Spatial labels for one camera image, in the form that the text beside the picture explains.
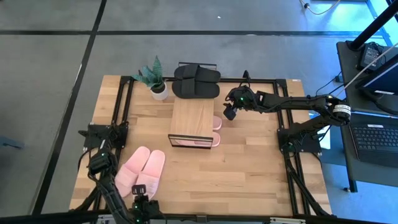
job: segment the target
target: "potted plant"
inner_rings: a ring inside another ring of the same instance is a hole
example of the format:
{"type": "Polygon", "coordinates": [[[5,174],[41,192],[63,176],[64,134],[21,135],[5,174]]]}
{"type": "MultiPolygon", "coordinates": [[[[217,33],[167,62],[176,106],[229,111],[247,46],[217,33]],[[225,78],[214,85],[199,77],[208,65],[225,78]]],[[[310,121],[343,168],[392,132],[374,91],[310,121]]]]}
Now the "potted plant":
{"type": "Polygon", "coordinates": [[[155,100],[166,99],[169,92],[167,91],[166,83],[163,82],[162,65],[160,64],[157,56],[155,58],[152,70],[148,66],[144,66],[142,68],[142,72],[138,70],[138,73],[138,75],[132,75],[132,77],[137,81],[145,83],[147,87],[150,88],[152,96],[155,100]]]}

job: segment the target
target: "white cable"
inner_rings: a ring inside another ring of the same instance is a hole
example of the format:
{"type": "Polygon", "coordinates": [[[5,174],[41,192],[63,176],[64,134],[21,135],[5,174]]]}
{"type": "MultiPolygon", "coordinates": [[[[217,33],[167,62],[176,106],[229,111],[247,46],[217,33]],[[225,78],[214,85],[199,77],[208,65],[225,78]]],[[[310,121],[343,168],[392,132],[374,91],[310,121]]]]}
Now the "white cable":
{"type": "Polygon", "coordinates": [[[338,96],[338,95],[340,95],[342,92],[344,92],[344,90],[347,89],[347,87],[348,87],[349,85],[351,85],[351,83],[352,83],[353,81],[355,81],[356,78],[358,78],[363,72],[365,72],[365,70],[368,69],[374,62],[376,62],[376,61],[379,60],[381,57],[383,57],[387,52],[389,52],[390,50],[392,50],[396,45],[398,45],[398,43],[394,44],[394,46],[390,47],[390,48],[387,49],[385,52],[383,52],[382,54],[380,54],[376,59],[374,59],[371,63],[369,63],[368,66],[364,67],[364,68],[362,69],[362,71],[360,71],[351,81],[349,81],[349,83],[348,83],[346,86],[344,86],[344,88],[343,88],[336,96],[338,96]]]}
{"type": "MultiPolygon", "coordinates": [[[[328,10],[326,10],[326,11],[324,11],[324,12],[320,12],[320,13],[316,13],[316,12],[312,11],[309,4],[308,4],[308,7],[307,7],[306,9],[308,9],[308,10],[309,10],[310,12],[312,12],[312,14],[314,14],[314,15],[322,15],[323,13],[326,13],[326,12],[329,11],[330,9],[333,9],[333,8],[337,5],[337,3],[339,3],[340,1],[341,1],[341,0],[337,0],[337,2],[334,3],[334,5],[330,6],[330,8],[329,8],[328,10]]],[[[303,5],[303,7],[304,7],[304,5],[306,4],[306,3],[304,2],[304,0],[300,0],[300,2],[302,3],[302,5],[303,5]]]]}

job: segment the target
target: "desk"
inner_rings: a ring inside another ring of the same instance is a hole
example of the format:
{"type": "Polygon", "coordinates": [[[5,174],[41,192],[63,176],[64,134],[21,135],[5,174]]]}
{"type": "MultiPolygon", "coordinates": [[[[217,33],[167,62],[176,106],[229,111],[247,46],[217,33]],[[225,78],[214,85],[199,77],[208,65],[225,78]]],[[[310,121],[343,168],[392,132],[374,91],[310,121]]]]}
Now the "desk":
{"type": "MultiPolygon", "coordinates": [[[[119,80],[120,76],[104,76],[92,120],[95,124],[110,123],[119,80]]],[[[218,131],[221,144],[206,150],[171,147],[167,134],[175,95],[170,91],[166,100],[156,101],[145,85],[134,82],[128,114],[129,133],[120,164],[125,163],[139,146],[165,152],[165,167],[154,197],[163,213],[292,215],[285,165],[277,143],[277,115],[239,111],[234,121],[228,121],[223,116],[224,98],[237,85],[219,83],[220,95],[215,98],[214,113],[223,118],[222,128],[218,131]]],[[[303,96],[300,80],[287,80],[287,86],[290,96],[303,96]]],[[[271,84],[252,83],[251,88],[273,93],[271,84]]],[[[293,111],[292,114],[296,122],[309,119],[307,111],[293,111]]],[[[311,154],[300,155],[306,186],[322,208],[330,213],[319,161],[311,154]]],[[[88,158],[84,157],[70,208],[79,206],[95,187],[95,183],[87,178],[87,163],[88,158]]],[[[298,187],[295,192],[298,209],[303,212],[298,187]]],[[[130,208],[132,197],[127,196],[124,200],[130,208]]]]}
{"type": "MultiPolygon", "coordinates": [[[[356,69],[356,64],[359,60],[360,52],[354,52],[350,50],[347,47],[346,42],[338,42],[337,51],[343,79],[345,82],[348,82],[359,72],[356,69]]],[[[386,54],[387,60],[398,53],[398,49],[391,50],[390,52],[392,53],[386,54]]],[[[374,103],[363,98],[354,86],[355,83],[346,89],[347,100],[350,103],[352,111],[387,114],[379,110],[374,103]]],[[[394,110],[398,110],[398,104],[394,102],[394,100],[397,99],[398,96],[384,96],[382,103],[392,106],[392,109],[394,110]]],[[[351,115],[351,122],[398,125],[398,119],[367,116],[354,113],[351,115]]],[[[383,167],[359,161],[356,157],[354,144],[347,126],[341,127],[341,137],[343,139],[342,142],[345,149],[345,160],[350,192],[358,191],[356,188],[356,180],[398,187],[398,179],[393,178],[398,174],[397,168],[383,167]]]]}

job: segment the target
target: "green leaves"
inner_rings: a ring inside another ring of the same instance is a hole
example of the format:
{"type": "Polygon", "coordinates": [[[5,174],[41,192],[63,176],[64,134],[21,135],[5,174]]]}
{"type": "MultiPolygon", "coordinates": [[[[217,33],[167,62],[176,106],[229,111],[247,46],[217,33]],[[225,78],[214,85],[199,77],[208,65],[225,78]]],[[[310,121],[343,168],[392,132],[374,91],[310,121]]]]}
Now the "green leaves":
{"type": "Polygon", "coordinates": [[[161,85],[163,82],[162,65],[160,64],[157,56],[155,58],[152,70],[148,66],[143,66],[142,73],[139,71],[139,75],[132,75],[132,77],[137,81],[145,83],[149,88],[161,85]]]}

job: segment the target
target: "white flower pot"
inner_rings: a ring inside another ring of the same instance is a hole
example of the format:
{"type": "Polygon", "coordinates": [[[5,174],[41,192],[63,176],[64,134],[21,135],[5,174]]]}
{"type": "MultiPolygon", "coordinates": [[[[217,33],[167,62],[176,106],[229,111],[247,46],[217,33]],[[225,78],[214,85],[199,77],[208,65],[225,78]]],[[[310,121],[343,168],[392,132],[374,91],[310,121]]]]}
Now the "white flower pot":
{"type": "Polygon", "coordinates": [[[155,100],[164,100],[167,98],[167,96],[169,95],[169,91],[167,89],[167,84],[166,82],[164,83],[164,90],[162,93],[154,93],[152,90],[150,91],[152,93],[152,97],[155,100]]]}

